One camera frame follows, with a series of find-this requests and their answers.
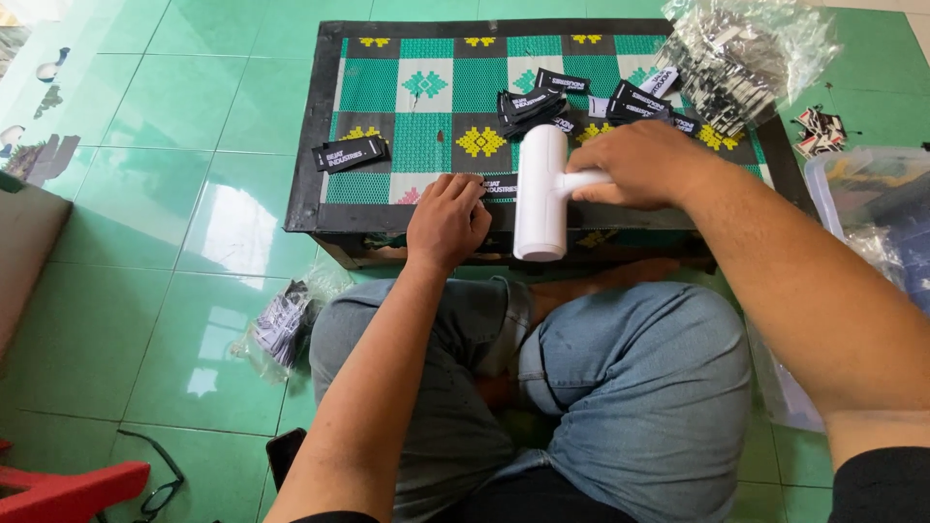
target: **black glasses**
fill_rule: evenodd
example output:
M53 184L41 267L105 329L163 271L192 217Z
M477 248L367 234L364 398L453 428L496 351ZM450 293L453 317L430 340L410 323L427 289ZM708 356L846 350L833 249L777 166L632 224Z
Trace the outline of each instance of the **black glasses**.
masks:
M158 511L165 508L165 505L171 501L171 498L173 498L174 495L178 493L178 488L180 488L180 486L184 483L184 474L181 473L180 469L178 468L178 464L174 463L174 460L171 459L171 456L168 456L165 448L159 445L158 442L154 439L123 429L116 429L116 432L126 436L141 437L142 439L151 443L152 447L154 447L155 451L158 452L158 455L161 456L163 460L165 460L165 463L168 464L171 472L173 472L175 475L176 479L174 481L165 483L165 485L155 489L154 492L149 494L148 498L145 498L145 502L142 503L142 508L140 509L142 512L142 519L137 519L134 523L149 523L155 519L156 516L158 516ZM102 513L97 515L98 521L105 522L106 517L101 516Z

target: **bag of labels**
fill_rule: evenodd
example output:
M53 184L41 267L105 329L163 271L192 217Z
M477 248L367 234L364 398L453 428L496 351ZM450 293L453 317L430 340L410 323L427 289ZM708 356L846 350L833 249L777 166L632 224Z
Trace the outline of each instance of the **bag of labels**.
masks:
M841 49L832 16L801 0L670 0L662 12L675 31L656 66L677 67L682 94L727 136L794 103Z

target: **white handheld tool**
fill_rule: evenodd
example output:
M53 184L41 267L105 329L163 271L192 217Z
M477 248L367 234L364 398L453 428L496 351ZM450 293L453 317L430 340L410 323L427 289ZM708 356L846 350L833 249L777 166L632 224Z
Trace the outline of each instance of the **white handheld tool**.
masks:
M554 262L565 255L565 205L579 187L613 182L600 169L565 173L568 138L556 126L530 129L520 144L513 256Z

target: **red plastic chair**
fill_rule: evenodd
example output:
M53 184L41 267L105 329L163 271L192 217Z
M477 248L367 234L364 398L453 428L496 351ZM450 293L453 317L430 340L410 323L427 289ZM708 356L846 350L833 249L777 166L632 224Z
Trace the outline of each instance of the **red plastic chair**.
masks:
M142 493L150 468L124 462L61 476L0 466L0 485L23 489L0 499L0 523L87 523L104 508Z

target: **pink pattern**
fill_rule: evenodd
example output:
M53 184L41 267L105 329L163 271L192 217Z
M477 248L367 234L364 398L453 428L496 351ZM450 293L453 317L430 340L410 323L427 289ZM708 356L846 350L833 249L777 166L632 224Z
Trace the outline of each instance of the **pink pattern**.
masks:
M416 187L411 187L409 191L404 193L404 197L397 200L396 204L398 205L413 205L419 201L419 191Z

